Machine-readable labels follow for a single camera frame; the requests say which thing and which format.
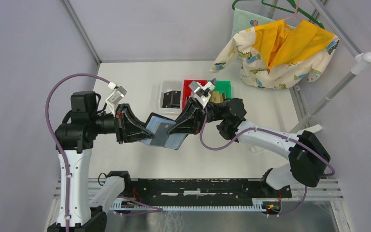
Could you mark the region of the black leather card holder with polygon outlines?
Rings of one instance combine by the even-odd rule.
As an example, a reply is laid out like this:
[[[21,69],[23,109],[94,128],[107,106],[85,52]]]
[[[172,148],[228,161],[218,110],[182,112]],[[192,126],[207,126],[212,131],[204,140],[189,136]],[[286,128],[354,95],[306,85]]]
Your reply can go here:
[[[173,119],[151,113],[146,121],[146,129],[154,134],[154,138],[140,142],[149,146],[178,150],[188,134],[169,134],[174,124]]]

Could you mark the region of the dark grey credit card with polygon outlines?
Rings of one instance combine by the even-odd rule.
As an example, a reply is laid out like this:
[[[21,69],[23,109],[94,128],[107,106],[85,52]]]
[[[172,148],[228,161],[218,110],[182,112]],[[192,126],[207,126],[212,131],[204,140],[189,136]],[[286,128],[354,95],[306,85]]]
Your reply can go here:
[[[169,141],[170,135],[168,130],[173,126],[171,123],[160,122],[156,132],[154,133],[154,138],[150,142],[150,146],[158,146],[175,149],[176,146],[172,141]]]

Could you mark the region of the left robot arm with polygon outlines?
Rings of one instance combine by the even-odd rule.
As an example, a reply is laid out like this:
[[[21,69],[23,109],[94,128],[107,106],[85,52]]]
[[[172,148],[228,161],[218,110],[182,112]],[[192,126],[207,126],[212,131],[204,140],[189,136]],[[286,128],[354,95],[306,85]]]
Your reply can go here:
[[[98,110],[100,95],[80,91],[71,95],[71,110],[56,130],[50,130],[59,152],[61,168],[60,205],[50,232],[103,232],[107,212],[118,196],[127,197],[132,183],[127,171],[111,171],[93,198],[88,194],[89,165],[94,141],[100,134],[114,134],[119,144],[152,139],[154,134],[120,104],[115,114]]]

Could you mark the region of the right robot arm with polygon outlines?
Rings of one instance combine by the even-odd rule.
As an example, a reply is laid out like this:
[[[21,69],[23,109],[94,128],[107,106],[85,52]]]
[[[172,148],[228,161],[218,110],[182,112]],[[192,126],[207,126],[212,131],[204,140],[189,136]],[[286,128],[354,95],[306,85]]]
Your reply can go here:
[[[217,150],[237,142],[256,145],[285,158],[288,164],[271,168],[263,175],[259,189],[265,197],[272,197],[292,184],[314,188],[322,177],[335,175],[330,155],[313,132],[287,133],[266,129],[246,120],[245,115],[243,100],[239,98],[209,102],[205,107],[195,98],[189,98],[168,133],[202,135],[207,123],[220,121],[216,128],[228,143]]]

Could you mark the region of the cards in green bin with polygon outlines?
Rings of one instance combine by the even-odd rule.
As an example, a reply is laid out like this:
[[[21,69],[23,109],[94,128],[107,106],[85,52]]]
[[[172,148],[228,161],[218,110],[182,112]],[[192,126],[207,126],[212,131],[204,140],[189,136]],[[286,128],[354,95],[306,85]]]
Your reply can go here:
[[[211,95],[210,102],[213,102],[213,103],[221,103],[227,99],[226,94],[220,91],[211,91],[210,95]]]

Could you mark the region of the red plastic bin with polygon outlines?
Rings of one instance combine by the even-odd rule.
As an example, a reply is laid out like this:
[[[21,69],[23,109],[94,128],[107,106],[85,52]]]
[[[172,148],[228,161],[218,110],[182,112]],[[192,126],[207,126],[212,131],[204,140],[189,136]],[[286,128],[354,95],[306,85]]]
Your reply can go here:
[[[181,98],[181,109],[184,109],[186,105],[187,99],[191,96],[192,94],[192,89],[189,87],[189,85],[193,82],[196,81],[200,83],[202,86],[207,84],[207,80],[194,80],[194,79],[185,79],[183,81],[183,89],[182,89],[182,98]]]

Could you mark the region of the white plastic bin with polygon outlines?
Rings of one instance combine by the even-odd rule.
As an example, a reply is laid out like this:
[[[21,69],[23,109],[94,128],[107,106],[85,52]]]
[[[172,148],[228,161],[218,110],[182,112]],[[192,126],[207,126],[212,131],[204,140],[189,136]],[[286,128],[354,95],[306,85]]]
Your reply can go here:
[[[179,115],[182,107],[182,82],[163,80],[158,91],[157,110],[163,115]]]

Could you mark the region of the green plastic bin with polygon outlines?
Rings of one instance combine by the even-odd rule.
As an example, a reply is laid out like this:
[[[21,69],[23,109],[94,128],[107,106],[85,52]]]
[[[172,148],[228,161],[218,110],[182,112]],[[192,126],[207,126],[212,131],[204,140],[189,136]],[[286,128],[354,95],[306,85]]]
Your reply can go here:
[[[232,98],[232,87],[231,87],[230,81],[217,80],[213,91],[220,91],[222,93],[225,93],[227,96],[227,99]]]

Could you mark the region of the yellow cream children's jacket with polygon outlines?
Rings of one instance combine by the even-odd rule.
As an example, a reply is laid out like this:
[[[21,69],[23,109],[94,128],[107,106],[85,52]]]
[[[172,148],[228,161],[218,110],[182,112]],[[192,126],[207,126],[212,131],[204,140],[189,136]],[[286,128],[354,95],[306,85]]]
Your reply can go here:
[[[222,49],[210,71],[220,72],[239,58],[240,79],[258,88],[287,89],[301,80],[318,80],[340,39],[308,21],[291,28],[284,20],[237,32]]]

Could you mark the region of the light green towel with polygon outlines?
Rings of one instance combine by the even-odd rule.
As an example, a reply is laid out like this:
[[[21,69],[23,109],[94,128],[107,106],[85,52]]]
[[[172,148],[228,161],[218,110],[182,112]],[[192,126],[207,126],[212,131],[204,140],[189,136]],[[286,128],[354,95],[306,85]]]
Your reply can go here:
[[[293,38],[299,27],[284,20],[273,20],[246,10],[234,12],[231,39],[224,47],[226,59],[245,59],[266,68],[287,63],[294,58]]]

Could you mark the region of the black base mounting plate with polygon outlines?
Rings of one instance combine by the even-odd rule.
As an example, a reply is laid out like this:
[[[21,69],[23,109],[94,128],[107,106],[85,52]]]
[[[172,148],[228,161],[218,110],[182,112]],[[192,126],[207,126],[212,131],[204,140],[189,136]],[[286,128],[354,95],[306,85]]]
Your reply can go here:
[[[260,179],[132,179],[121,194],[150,206],[252,206],[253,199],[291,198]]]

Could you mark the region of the green clothes hanger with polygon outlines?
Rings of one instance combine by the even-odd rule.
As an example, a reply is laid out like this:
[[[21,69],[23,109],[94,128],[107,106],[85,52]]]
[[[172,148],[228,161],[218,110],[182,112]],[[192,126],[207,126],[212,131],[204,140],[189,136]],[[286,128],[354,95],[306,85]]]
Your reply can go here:
[[[322,22],[320,22],[316,16],[314,16],[313,14],[310,14],[308,13],[307,11],[305,11],[304,9],[300,8],[299,7],[299,4],[296,3],[294,0],[287,0],[286,1],[293,9],[298,9],[297,10],[297,13],[305,16],[310,22],[318,25],[320,28],[322,29],[325,29],[325,26],[323,25]],[[270,7],[271,10],[280,10],[280,11],[283,11],[283,12],[286,12],[286,13],[291,13],[291,14],[294,14],[295,11],[294,10],[290,10],[290,9],[287,9],[287,8],[283,8],[283,7],[280,7],[278,6],[278,1],[275,0],[274,3],[268,3],[266,2],[265,0],[261,0],[260,3],[264,6],[267,6],[267,7]]]

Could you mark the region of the pink clothes hanger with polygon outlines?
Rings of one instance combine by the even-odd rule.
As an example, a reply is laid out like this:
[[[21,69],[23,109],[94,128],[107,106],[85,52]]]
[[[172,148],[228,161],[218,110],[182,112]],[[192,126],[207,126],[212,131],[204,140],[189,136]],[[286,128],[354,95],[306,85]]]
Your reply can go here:
[[[291,20],[291,19],[297,19],[299,21],[303,21],[303,18],[301,18],[298,13],[299,13],[299,8],[300,8],[300,0],[297,0],[296,1],[296,7],[295,7],[295,11],[293,12],[293,14],[288,17],[288,18],[285,18],[284,19],[284,22],[286,23],[287,21]]]

